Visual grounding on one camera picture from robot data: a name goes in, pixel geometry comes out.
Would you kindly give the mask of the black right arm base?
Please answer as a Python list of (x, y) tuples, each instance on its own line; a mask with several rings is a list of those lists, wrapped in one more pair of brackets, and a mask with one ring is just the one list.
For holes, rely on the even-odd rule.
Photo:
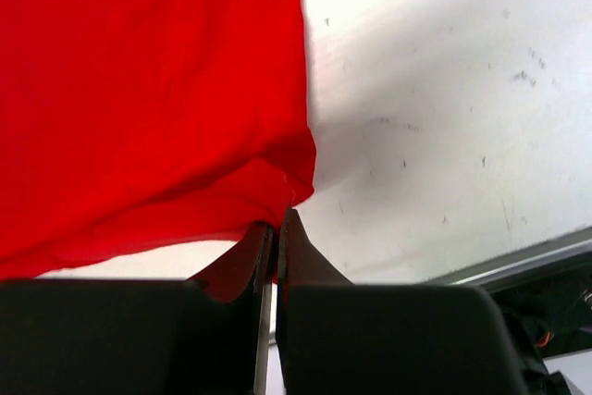
[(503, 313), (530, 394), (580, 394), (544, 363), (591, 350), (591, 254), (496, 279), (484, 286)]

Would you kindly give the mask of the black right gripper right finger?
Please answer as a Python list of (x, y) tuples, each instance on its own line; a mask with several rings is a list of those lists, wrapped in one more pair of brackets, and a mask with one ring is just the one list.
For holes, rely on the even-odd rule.
[(289, 210), (278, 242), (277, 333), (289, 394), (523, 394), (498, 306), (476, 287), (358, 285)]

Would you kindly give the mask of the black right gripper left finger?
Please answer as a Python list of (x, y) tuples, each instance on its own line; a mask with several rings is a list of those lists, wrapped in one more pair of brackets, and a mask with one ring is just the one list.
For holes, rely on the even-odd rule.
[(262, 394), (272, 229), (185, 280), (1, 284), (5, 394)]

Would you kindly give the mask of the red t shirt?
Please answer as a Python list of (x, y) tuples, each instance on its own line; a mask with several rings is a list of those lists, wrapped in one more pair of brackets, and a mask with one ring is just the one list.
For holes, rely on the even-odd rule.
[(1, 0), (1, 275), (278, 227), (314, 191), (302, 0)]

